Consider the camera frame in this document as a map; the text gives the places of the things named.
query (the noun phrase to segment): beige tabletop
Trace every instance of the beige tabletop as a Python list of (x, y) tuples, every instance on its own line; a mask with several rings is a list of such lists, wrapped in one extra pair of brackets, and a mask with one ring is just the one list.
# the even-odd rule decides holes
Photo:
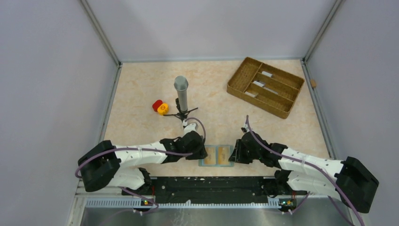
[[(274, 67), (304, 77), (299, 60), (265, 60)], [(241, 61), (196, 61), (123, 64), (105, 139), (114, 145), (140, 145), (183, 135), (181, 121), (158, 115), (152, 104), (161, 99), (176, 113), (178, 75), (189, 83), (190, 116), (199, 118), (207, 130), (206, 145), (235, 145), (249, 115), (252, 129), (269, 143), (282, 143), (303, 153), (328, 158), (326, 145), (308, 87), (304, 83), (287, 119), (281, 119), (226, 92), (227, 81)], [(276, 169), (258, 160), (233, 167), (200, 167), (198, 160), (146, 164), (151, 176), (272, 176)]]

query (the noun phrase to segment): red cap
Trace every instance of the red cap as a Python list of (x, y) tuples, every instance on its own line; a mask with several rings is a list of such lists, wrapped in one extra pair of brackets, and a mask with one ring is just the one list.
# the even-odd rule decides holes
[(158, 108), (163, 104), (162, 100), (157, 100), (155, 103), (152, 105), (152, 108), (154, 109), (155, 112), (158, 112)]

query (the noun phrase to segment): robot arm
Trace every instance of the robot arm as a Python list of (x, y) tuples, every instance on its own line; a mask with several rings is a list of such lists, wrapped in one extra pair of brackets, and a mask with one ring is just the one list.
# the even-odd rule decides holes
[(78, 165), (105, 151), (121, 149), (86, 163), (81, 176), (87, 192), (98, 191), (105, 186), (121, 186), (137, 190), (149, 180), (142, 168), (133, 168), (147, 163), (176, 162), (186, 156), (188, 160), (204, 159), (207, 156), (202, 136), (197, 133), (197, 124), (183, 122), (184, 136), (165, 138), (147, 145), (120, 146), (105, 140), (90, 150), (78, 161)]
[(245, 134), (236, 141), (230, 161), (249, 164), (259, 159), (268, 167), (281, 169), (275, 173), (278, 185), (289, 186), (293, 191), (328, 195), (340, 199), (347, 205), (344, 198), (320, 171), (305, 164), (305, 162), (312, 163), (332, 178), (358, 212), (369, 212), (379, 182), (359, 160), (352, 157), (348, 157), (345, 161), (318, 158), (297, 152), (286, 145), (268, 144), (255, 133), (257, 139), (268, 148), (283, 156), (302, 160), (302, 162), (293, 161), (269, 152), (254, 139), (250, 132), (247, 132), (247, 128), (244, 127), (242, 130)]

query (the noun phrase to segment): gray wall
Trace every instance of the gray wall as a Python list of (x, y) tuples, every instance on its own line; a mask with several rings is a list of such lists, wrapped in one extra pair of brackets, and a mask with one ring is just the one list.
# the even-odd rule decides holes
[(399, 1), (346, 1), (310, 59), (340, 158), (359, 158), (380, 181), (370, 218), (397, 225)]
[(122, 61), (303, 57), (334, 0), (89, 0)]
[(0, 219), (58, 226), (116, 66), (77, 0), (0, 1)]

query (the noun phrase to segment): purple cable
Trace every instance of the purple cable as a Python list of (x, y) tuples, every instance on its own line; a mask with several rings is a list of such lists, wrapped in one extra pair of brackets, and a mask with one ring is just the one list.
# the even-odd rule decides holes
[[(160, 205), (159, 205), (158, 203), (152, 201), (151, 199), (147, 199), (147, 198), (144, 197), (144, 196), (141, 196), (141, 195), (139, 195), (139, 194), (133, 193), (133, 192), (127, 190), (127, 189), (124, 188), (124, 187), (119, 187), (119, 188), (122, 189), (122, 191), (128, 193), (128, 194), (131, 195), (131, 196), (137, 196), (137, 197), (141, 198), (142, 200), (148, 200), (148, 202), (150, 202), (150, 203), (152, 203), (153, 205), (156, 206), (155, 208), (152, 208), (152, 209), (150, 209), (149, 211), (142, 212), (143, 215), (144, 215), (144, 214), (149, 214), (149, 213), (155, 212), (155, 211), (160, 207)], [(120, 213), (123, 213), (123, 212), (127, 212), (127, 211), (133, 211), (133, 210), (132, 210), (132, 209), (120, 210), (120, 211), (118, 211), (118, 212), (112, 214), (111, 216), (107, 217), (107, 219), (105, 219), (104, 221), (102, 221), (98, 226), (102, 226), (103, 224), (105, 224), (106, 222), (108, 222), (108, 221), (109, 221), (111, 218), (113, 218), (114, 216), (116, 216), (116, 215), (118, 215), (118, 214), (120, 214)]]
[(303, 205), (305, 200), (309, 197), (309, 194), (310, 194), (310, 192), (308, 192), (306, 194), (306, 196), (302, 199), (302, 201), (299, 203), (299, 205), (297, 205), (296, 208), (293, 211), (291, 211), (291, 213), (295, 213), (299, 209), (299, 207), (301, 207)]
[[(264, 149), (266, 149), (266, 150), (268, 150), (269, 152), (271, 152), (271, 153), (273, 153), (273, 154), (275, 154), (275, 155), (278, 155), (278, 156), (280, 156), (280, 157), (283, 157), (283, 158), (286, 158), (286, 159), (289, 159), (289, 160), (292, 160), (292, 161), (296, 161), (296, 162), (301, 162), (301, 163), (302, 163), (302, 160), (300, 160), (300, 159), (297, 159), (297, 158), (293, 158), (293, 157), (291, 157), (291, 156), (286, 156), (286, 155), (280, 154), (280, 153), (278, 153), (278, 152), (276, 152), (276, 151), (274, 151), (274, 150), (268, 148), (266, 145), (264, 145), (264, 144), (255, 136), (254, 132), (252, 131), (251, 126), (249, 125), (249, 116), (248, 116), (248, 115), (247, 115), (247, 120), (245, 121), (245, 123), (248, 125), (249, 132), (250, 132), (251, 135), (254, 137), (255, 141), (257, 141), (257, 143), (258, 143), (260, 146), (262, 146)], [(308, 165), (308, 166), (311, 166), (311, 167), (317, 169), (317, 171), (319, 171), (321, 174), (323, 174), (323, 176), (325, 176), (325, 177), (332, 183), (332, 185), (336, 188), (336, 190), (338, 191), (338, 193), (343, 197), (343, 199), (345, 199), (346, 203), (348, 203), (348, 205), (350, 206), (350, 208), (353, 210), (353, 212), (355, 213), (357, 219), (358, 219), (359, 222), (360, 222), (360, 225), (361, 225), (361, 226), (365, 226), (365, 224), (364, 224), (364, 222), (363, 222), (363, 219), (361, 218), (360, 214), (356, 211), (356, 208), (354, 207), (354, 205), (352, 204), (352, 202), (351, 202), (351, 201), (349, 200), (349, 198), (345, 195), (345, 193), (342, 191), (342, 189), (335, 183), (335, 181), (334, 181), (326, 172), (324, 172), (320, 167), (318, 167), (317, 165), (315, 165), (315, 164), (313, 164), (313, 163), (310, 163), (310, 162), (306, 162), (306, 161), (305, 161), (304, 163), (305, 163), (306, 165)]]
[(333, 200), (333, 198), (331, 198), (330, 196), (328, 197), (331, 201), (331, 203), (334, 205), (334, 207), (336, 208), (336, 210), (338, 211), (338, 213), (341, 215), (341, 217), (348, 222), (348, 224), (350, 226), (355, 226), (354, 224), (352, 224), (352, 222), (345, 216), (345, 214), (341, 211), (341, 209), (338, 207), (338, 205), (336, 204), (336, 202)]
[(195, 117), (187, 118), (184, 121), (188, 121), (188, 120), (191, 120), (191, 119), (197, 121), (201, 125), (202, 131), (204, 131), (204, 140), (205, 140), (205, 138), (207, 138), (207, 131), (205, 130), (204, 124), (202, 124), (202, 122), (199, 119), (195, 118)]
[[(122, 147), (122, 148), (114, 148), (111, 150), (107, 150), (105, 152), (101, 152), (99, 154), (96, 154), (92, 157), (90, 157), (89, 159), (87, 159), (86, 161), (84, 161), (75, 171), (75, 176), (77, 178), (82, 178), (82, 176), (79, 176), (78, 173), (79, 171), (85, 166), (87, 165), (89, 162), (93, 161), (94, 159), (101, 157), (103, 155), (112, 153), (112, 152), (117, 152), (117, 151), (138, 151), (138, 148), (136, 147)], [(152, 148), (142, 148), (142, 151), (148, 151), (148, 152), (160, 152), (160, 153), (166, 153), (166, 154), (172, 154), (172, 155), (179, 155), (179, 156), (189, 156), (192, 155), (192, 153), (176, 153), (176, 152), (168, 152), (168, 151), (162, 151), (162, 150), (157, 150), (157, 149), (152, 149)]]

